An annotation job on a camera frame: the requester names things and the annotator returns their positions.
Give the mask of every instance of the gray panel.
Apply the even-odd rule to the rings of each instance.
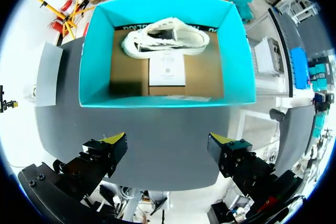
[[[36,106],[56,105],[56,86],[63,49],[45,43],[36,80]]]
[[[227,135],[230,108],[82,108],[78,77],[83,41],[79,38],[61,46],[57,105],[36,108],[45,150],[68,162],[88,139],[126,132],[129,149],[107,181],[158,191],[215,183],[218,166],[207,152],[207,137],[209,132]]]
[[[288,49],[292,50],[297,47],[304,49],[304,43],[302,42],[297,26],[292,18],[287,13],[284,13],[278,16],[278,20]]]
[[[304,154],[310,139],[315,115],[314,105],[288,109],[280,122],[280,145],[276,175],[282,175]]]
[[[322,52],[333,48],[326,27],[318,14],[302,21],[298,25],[298,31],[310,60],[321,57]]]

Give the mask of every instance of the shoe box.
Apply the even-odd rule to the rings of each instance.
[[[149,60],[133,59],[121,43],[131,30],[168,17],[207,30],[210,43],[184,56],[185,86],[149,86]],[[242,105],[256,100],[244,25],[223,0],[110,0],[90,21],[79,71],[79,103],[91,108],[183,108]]]
[[[210,43],[199,55],[184,56],[185,86],[150,86],[149,59],[127,56],[121,43],[132,30],[115,31],[111,56],[110,92],[121,97],[183,95],[224,98],[221,54],[217,34],[207,32]]]

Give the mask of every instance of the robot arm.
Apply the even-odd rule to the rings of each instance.
[[[244,223],[274,223],[287,215],[287,206],[302,183],[291,171],[280,177],[272,174],[267,164],[250,152],[245,140],[234,141],[211,133],[208,152],[224,177],[231,177],[245,196],[255,202]],[[52,170],[45,163],[30,165],[19,174],[19,181],[37,210],[53,223],[129,223],[81,204],[107,175],[111,177],[127,151],[124,133],[104,139],[90,140],[69,163],[54,161]]]
[[[252,145],[243,139],[235,141],[213,133],[208,137],[208,152],[219,171],[224,177],[231,177],[241,192],[254,201],[246,223],[264,223],[286,210],[302,179],[289,170],[276,176],[274,164],[267,164],[251,149]]]

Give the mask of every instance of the black tape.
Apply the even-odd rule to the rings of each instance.
[[[40,8],[41,8],[42,6],[47,6],[47,5],[48,5],[48,3],[45,2],[45,1],[43,1],[43,3],[41,4]]]
[[[117,26],[114,29],[115,30],[128,30],[128,29],[135,29],[139,30],[142,28],[145,28],[147,25],[152,24],[152,23],[141,23],[141,24],[129,24],[129,25],[124,25],[124,26]],[[212,26],[202,26],[202,25],[196,25],[196,24],[188,24],[190,26],[193,26],[197,28],[198,30],[202,31],[210,31],[210,32],[217,32],[217,27],[212,27]]]

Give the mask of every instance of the white floor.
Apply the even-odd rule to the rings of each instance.
[[[256,18],[261,17],[270,7],[269,3],[275,0],[253,0],[250,7]],[[82,37],[86,24],[92,16],[92,10],[84,14],[83,17],[78,17],[76,20],[77,28],[73,29],[76,38]],[[262,39],[265,33],[272,36],[272,30],[267,22],[263,25],[261,31],[256,31],[255,39]],[[63,39],[63,43],[71,41],[70,35]],[[280,108],[286,111],[287,108],[298,104],[310,103],[309,98],[277,98],[275,96],[259,96],[257,102],[244,107],[232,107],[232,117],[230,118],[230,127],[228,137],[239,139],[245,138],[254,145],[254,150],[260,158],[264,158],[265,151],[268,148],[276,146],[274,142],[278,137],[278,124],[269,118],[268,111],[271,108]],[[7,135],[2,134],[2,144],[7,155],[7,158],[12,165],[15,173],[18,173],[22,167],[31,163],[39,164],[40,161],[52,164],[54,158],[48,154],[42,147],[37,132],[36,123],[32,121],[30,124],[25,124],[27,118],[22,117],[22,110],[31,110],[29,113],[34,113],[34,107],[22,106],[22,108],[9,110],[6,112],[6,117],[0,117],[0,124],[7,121],[6,125],[15,128],[18,120],[22,121],[20,127],[15,132],[15,140],[13,140],[13,131],[7,131]],[[222,199],[228,188],[232,187],[233,182],[230,178],[225,179],[220,173],[218,174],[217,182],[210,187],[176,191],[171,193],[171,209],[165,213],[165,223],[193,223],[206,224],[209,223],[206,213],[211,204],[219,199]],[[151,212],[150,206],[142,204],[139,206],[144,212]],[[152,217],[149,217],[150,223],[161,223],[161,211],[158,211]]]

